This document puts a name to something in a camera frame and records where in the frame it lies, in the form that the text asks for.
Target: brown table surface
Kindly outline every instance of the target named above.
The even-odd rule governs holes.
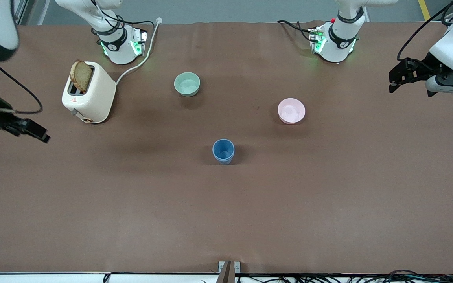
[[[117,78],[89,26],[20,27],[4,68],[35,91],[48,145],[0,131],[0,271],[453,273],[453,95],[388,93],[419,23],[365,24],[341,64],[279,24],[163,25],[109,120],[61,104],[75,59]],[[404,54],[423,58],[429,25]],[[174,78],[200,76],[178,95]],[[0,95],[35,103],[0,74]],[[283,125],[278,102],[307,115]],[[236,145],[232,165],[211,153]]]

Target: bread slice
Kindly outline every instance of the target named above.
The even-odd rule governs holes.
[[[80,91],[86,92],[92,78],[92,69],[84,61],[76,60],[71,66],[71,81]]]

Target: blue cup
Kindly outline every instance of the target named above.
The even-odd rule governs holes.
[[[212,146],[212,154],[222,165],[228,165],[235,154],[234,144],[226,138],[217,140]]]

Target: metal bracket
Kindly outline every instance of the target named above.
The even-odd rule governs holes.
[[[227,261],[219,261],[218,262],[218,272],[221,272],[221,269],[223,268],[223,265],[225,265],[225,262],[227,262]],[[240,261],[233,261],[233,263],[234,263],[235,273],[241,273],[241,262]]]
[[[234,283],[235,282],[235,273],[239,267],[239,272],[241,271],[241,262],[240,261],[220,261],[218,263],[220,266],[220,273],[216,283]]]

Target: green indicator light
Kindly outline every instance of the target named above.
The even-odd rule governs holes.
[[[132,43],[132,48],[134,50],[134,53],[136,55],[140,55],[141,54],[141,45],[139,43],[133,42],[133,41],[131,41],[131,43]]]
[[[106,52],[106,47],[104,47],[104,44],[101,42],[102,49],[104,50],[104,55],[108,56],[108,52]]]
[[[354,48],[354,44],[356,43],[356,40],[354,39],[354,41],[351,43],[351,49],[349,50],[349,53],[352,52],[352,49]]]

